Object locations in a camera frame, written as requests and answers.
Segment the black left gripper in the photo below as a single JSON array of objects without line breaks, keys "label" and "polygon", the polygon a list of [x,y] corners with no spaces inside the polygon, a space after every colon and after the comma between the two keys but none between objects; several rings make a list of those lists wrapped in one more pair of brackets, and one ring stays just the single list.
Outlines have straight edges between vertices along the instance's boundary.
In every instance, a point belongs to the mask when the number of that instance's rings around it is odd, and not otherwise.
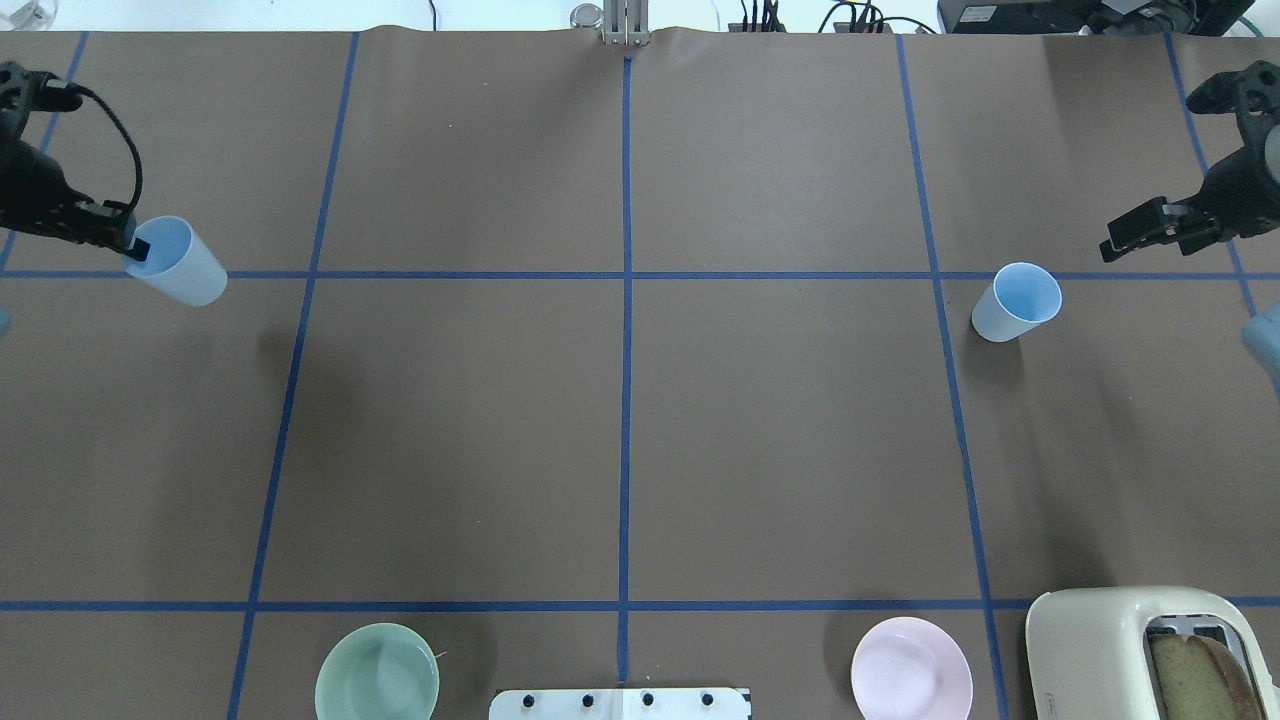
[{"label": "black left gripper", "polygon": [[127,202],[92,202],[67,183],[56,161],[20,140],[3,145],[1,225],[83,241],[137,263],[150,255],[150,243],[137,237],[134,211]]}]

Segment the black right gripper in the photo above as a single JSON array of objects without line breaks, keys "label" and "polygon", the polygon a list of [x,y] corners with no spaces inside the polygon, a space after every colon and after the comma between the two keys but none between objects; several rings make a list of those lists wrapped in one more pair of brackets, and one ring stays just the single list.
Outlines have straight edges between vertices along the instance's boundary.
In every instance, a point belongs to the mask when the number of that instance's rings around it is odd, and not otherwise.
[{"label": "black right gripper", "polygon": [[1108,236],[1100,243],[1102,261],[1115,263],[1139,249],[1170,243],[1189,256],[1213,243],[1275,231],[1277,137],[1279,132],[1271,129],[1260,152],[1245,146],[1216,163],[1190,199],[1170,201],[1157,196],[1110,222]]}]

